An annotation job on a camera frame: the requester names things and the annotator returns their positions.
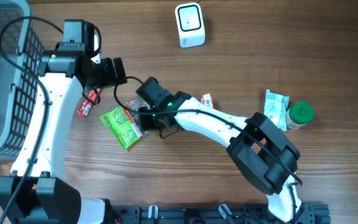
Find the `green candy bag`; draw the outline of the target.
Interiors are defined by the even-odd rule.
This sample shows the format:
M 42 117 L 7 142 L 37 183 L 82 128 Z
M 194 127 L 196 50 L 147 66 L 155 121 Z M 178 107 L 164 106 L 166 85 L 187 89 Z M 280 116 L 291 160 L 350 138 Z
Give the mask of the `green candy bag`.
M 128 149 L 149 132 L 140 123 L 140 115 L 121 106 L 102 114 L 99 119 L 116 137 L 123 149 Z

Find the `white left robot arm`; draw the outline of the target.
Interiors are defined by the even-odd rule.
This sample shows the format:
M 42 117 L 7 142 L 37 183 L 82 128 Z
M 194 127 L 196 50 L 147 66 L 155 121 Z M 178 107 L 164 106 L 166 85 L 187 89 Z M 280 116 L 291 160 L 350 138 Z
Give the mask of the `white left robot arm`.
M 1 220 L 12 223 L 119 223 L 107 199 L 83 198 L 63 179 L 65 148 L 76 104 L 88 90 L 127 81 L 119 58 L 100 58 L 101 33 L 92 23 L 68 19 L 63 41 L 46 50 L 28 76 L 37 97 L 20 153 L 0 176 Z

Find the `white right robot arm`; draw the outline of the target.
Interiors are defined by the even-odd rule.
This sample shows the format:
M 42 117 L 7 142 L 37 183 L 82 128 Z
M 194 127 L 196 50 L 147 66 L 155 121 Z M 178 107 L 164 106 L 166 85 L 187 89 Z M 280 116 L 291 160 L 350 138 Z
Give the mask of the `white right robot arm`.
M 172 94 L 154 77 L 136 93 L 150 106 L 139 111 L 147 128 L 176 126 L 220 143 L 245 179 L 267 196 L 269 212 L 280 222 L 296 221 L 301 206 L 295 189 L 302 183 L 296 175 L 300 152 L 266 115 L 223 113 L 182 91 Z

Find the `green lid jar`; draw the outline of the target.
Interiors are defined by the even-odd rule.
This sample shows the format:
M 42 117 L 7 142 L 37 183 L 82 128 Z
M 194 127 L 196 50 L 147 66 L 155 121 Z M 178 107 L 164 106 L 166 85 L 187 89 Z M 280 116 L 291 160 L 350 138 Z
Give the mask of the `green lid jar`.
M 286 112 L 286 123 L 290 129 L 300 129 L 314 118 L 314 108 L 305 101 L 293 104 Z

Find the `red tissue pack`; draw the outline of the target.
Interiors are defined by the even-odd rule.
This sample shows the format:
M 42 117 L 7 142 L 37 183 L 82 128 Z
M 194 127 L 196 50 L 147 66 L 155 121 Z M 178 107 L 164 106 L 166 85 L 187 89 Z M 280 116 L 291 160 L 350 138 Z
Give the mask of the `red tissue pack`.
M 200 102 L 201 102 L 203 105 L 207 106 L 208 108 L 214 109 L 213 98 L 212 98 L 212 95 L 211 95 L 210 93 L 204 94 L 204 95 L 201 97 Z

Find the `red snack bar wrapper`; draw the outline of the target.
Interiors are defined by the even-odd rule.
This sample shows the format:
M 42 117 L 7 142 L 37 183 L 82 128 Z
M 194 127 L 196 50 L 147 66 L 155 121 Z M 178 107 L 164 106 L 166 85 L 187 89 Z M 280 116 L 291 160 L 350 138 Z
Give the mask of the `red snack bar wrapper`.
M 77 111 L 77 115 L 81 116 L 83 118 L 87 118 L 91 108 L 100 102 L 100 100 L 101 100 L 100 93 L 101 92 L 102 92 L 102 89 L 100 89 L 100 88 L 91 90 L 88 93 L 87 97 L 85 98 L 85 101 L 83 102 L 83 104 L 81 105 L 79 110 Z

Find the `mint green wipes pack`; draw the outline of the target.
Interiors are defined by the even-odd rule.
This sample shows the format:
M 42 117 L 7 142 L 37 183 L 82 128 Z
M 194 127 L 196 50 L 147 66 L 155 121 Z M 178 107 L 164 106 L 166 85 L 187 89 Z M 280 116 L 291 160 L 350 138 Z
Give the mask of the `mint green wipes pack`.
M 264 115 L 268 117 L 276 127 L 287 130 L 286 112 L 290 101 L 289 96 L 272 93 L 269 89 L 265 93 Z

